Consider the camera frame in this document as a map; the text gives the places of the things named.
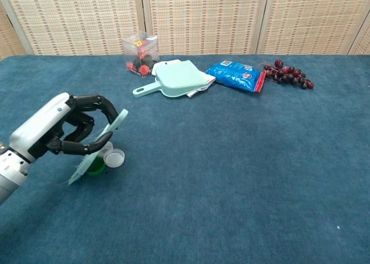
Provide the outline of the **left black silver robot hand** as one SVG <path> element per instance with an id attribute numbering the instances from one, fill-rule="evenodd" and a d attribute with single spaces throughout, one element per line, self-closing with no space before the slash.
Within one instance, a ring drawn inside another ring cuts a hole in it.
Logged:
<path id="1" fill-rule="evenodd" d="M 110 125 L 118 112 L 102 95 L 74 96 L 67 92 L 55 96 L 20 125 L 9 138 L 9 150 L 28 163 L 50 151 L 53 154 L 87 155 L 99 151 L 113 135 L 103 133 L 93 143 L 82 144 L 94 125 L 87 111 L 100 110 Z"/>

